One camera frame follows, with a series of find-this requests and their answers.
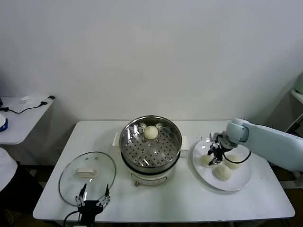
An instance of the white device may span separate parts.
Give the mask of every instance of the white device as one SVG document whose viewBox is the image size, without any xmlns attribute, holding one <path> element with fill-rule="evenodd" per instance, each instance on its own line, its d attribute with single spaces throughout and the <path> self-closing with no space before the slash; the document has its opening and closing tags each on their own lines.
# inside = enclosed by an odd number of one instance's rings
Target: white device
<svg viewBox="0 0 303 227">
<path fill-rule="evenodd" d="M 262 125 L 255 125 L 243 119 L 228 123 L 226 131 L 211 133 L 214 158 L 210 165 L 222 161 L 224 152 L 239 144 L 252 153 L 289 171 L 303 171 L 303 139 Z"/>
</svg>

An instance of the small white table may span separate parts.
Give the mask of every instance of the small white table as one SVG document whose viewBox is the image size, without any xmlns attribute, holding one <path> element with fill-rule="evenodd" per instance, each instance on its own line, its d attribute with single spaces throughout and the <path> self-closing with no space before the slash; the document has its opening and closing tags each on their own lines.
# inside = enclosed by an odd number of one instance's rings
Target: small white table
<svg viewBox="0 0 303 227">
<path fill-rule="evenodd" d="M 35 107 L 47 97 L 33 97 L 34 102 L 31 104 L 20 103 L 22 97 L 1 97 L 4 107 L 20 112 L 29 107 Z M 21 114 L 11 111 L 0 113 L 9 121 L 9 126 L 5 131 L 0 132 L 0 144 L 16 145 L 22 143 L 32 131 L 34 126 L 51 106 L 53 101 L 36 109 L 26 110 Z"/>
<path fill-rule="evenodd" d="M 229 121 L 175 121 L 182 135 L 194 145 L 211 131 L 223 131 Z M 119 149 L 112 147 L 116 132 L 128 122 L 100 121 L 77 123 L 34 210 L 42 220 L 64 220 L 77 210 L 59 195 L 61 172 L 77 156 L 91 152 L 108 153 L 117 173 L 110 189 L 111 202 L 96 216 L 96 222 L 208 222 L 243 221 L 294 216 L 294 209 L 269 164 L 254 154 L 250 157 L 250 183 L 238 192 L 224 192 L 204 182 L 180 158 L 168 182 L 157 186 L 135 187 L 123 165 Z M 78 215 L 68 220 L 76 221 Z"/>
</svg>

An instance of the stainless steel pot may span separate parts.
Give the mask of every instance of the stainless steel pot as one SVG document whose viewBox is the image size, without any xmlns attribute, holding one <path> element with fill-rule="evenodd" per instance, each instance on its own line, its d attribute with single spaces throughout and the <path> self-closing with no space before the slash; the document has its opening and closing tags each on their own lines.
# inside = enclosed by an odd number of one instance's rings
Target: stainless steel pot
<svg viewBox="0 0 303 227">
<path fill-rule="evenodd" d="M 155 126 L 158 136 L 148 140 L 147 126 Z M 139 117 L 124 127 L 119 139 L 122 159 L 133 171 L 156 175 L 172 168 L 180 157 L 182 136 L 170 120 L 159 116 Z"/>
</svg>

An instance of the white plate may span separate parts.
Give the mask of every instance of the white plate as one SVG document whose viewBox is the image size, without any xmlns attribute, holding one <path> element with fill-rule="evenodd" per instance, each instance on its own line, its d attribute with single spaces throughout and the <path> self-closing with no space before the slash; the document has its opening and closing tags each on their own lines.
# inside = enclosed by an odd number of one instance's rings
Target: white plate
<svg viewBox="0 0 303 227">
<path fill-rule="evenodd" d="M 231 170 L 232 176 L 227 181 L 221 181 L 213 175 L 213 169 L 217 165 L 211 168 L 202 166 L 200 161 L 201 156 L 207 154 L 210 145 L 211 142 L 209 139 L 202 140 L 197 143 L 193 151 L 193 163 L 200 176 L 213 187 L 224 191 L 238 191 L 248 185 L 251 178 L 250 159 L 242 163 L 238 169 Z M 249 150 L 246 147 L 239 145 L 237 148 L 226 153 L 226 155 L 229 154 L 235 154 L 241 159 L 245 159 L 249 154 Z"/>
</svg>

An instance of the white cloth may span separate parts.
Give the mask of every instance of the white cloth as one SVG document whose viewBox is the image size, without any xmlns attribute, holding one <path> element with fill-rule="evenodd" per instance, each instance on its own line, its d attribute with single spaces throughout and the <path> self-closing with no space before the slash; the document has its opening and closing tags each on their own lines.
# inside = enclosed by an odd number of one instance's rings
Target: white cloth
<svg viewBox="0 0 303 227">
<path fill-rule="evenodd" d="M 11 181 L 17 170 L 17 162 L 12 159 L 7 151 L 0 148 L 0 192 Z"/>
</svg>

